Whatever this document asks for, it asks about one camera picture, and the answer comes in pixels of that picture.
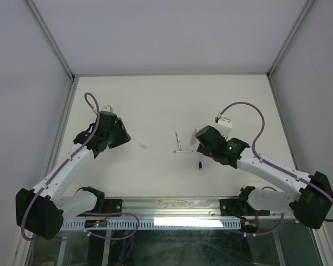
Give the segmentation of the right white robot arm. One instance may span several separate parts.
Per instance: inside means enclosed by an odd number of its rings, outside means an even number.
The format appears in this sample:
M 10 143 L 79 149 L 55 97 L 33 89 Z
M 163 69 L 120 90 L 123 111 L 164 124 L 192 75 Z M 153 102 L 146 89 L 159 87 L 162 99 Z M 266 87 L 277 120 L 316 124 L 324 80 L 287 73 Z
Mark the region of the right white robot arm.
M 227 140 L 212 126 L 196 133 L 197 151 L 224 166 L 262 178 L 278 188 L 269 191 L 246 186 L 238 196 L 237 208 L 242 214 L 272 211 L 293 215 L 300 223 L 319 229 L 333 206 L 333 191 L 327 176 L 291 170 L 256 155 L 254 149 L 237 138 Z

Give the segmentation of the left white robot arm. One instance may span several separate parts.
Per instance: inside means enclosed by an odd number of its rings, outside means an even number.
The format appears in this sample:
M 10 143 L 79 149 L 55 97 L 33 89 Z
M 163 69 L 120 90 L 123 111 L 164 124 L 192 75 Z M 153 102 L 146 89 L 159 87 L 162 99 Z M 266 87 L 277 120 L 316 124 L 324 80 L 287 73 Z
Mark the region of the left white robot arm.
M 96 122 L 75 137 L 67 155 L 44 179 L 16 194 L 16 222 L 21 231 L 50 240 L 64 222 L 84 212 L 103 213 L 105 194 L 98 189 L 87 186 L 72 197 L 63 195 L 79 172 L 100 153 L 130 140 L 122 119 L 113 112 L 101 111 Z

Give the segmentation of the white pen clear cap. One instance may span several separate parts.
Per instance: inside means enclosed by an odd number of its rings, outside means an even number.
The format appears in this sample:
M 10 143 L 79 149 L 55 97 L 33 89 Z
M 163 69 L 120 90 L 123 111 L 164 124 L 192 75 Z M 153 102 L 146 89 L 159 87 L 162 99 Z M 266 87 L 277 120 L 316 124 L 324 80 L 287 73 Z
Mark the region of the white pen clear cap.
M 181 146 L 181 142 L 179 140 L 179 136 L 178 136 L 178 132 L 176 130 L 176 127 L 174 127 L 174 133 L 175 133 L 175 138 L 176 138 L 178 150 L 181 151 L 182 150 L 182 146 Z

